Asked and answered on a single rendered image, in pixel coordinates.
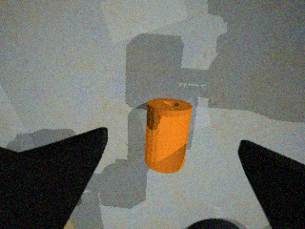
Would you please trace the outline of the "orange knob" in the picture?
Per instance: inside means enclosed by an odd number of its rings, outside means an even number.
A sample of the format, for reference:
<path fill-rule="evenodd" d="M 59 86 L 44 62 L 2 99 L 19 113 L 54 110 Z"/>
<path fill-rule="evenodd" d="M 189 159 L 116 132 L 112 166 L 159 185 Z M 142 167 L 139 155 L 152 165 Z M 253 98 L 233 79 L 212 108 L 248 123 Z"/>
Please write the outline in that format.
<path fill-rule="evenodd" d="M 148 101 L 145 163 L 150 169 L 172 174 L 184 167 L 192 109 L 178 99 Z"/>

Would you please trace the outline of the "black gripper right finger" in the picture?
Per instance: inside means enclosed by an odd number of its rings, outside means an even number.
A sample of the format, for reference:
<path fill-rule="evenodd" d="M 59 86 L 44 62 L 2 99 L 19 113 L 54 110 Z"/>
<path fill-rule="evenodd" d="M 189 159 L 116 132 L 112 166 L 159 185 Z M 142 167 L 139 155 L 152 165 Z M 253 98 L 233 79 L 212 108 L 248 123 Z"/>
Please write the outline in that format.
<path fill-rule="evenodd" d="M 305 229 L 305 165 L 249 140 L 237 154 L 272 229 Z"/>

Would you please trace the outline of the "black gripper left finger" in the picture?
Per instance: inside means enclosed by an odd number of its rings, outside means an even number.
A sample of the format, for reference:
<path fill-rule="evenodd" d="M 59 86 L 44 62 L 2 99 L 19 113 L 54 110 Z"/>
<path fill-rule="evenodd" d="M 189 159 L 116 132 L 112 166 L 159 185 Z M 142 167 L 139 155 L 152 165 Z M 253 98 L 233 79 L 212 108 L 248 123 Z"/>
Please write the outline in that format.
<path fill-rule="evenodd" d="M 3 229 L 64 229 L 107 142 L 100 127 L 21 152 L 0 147 Z"/>

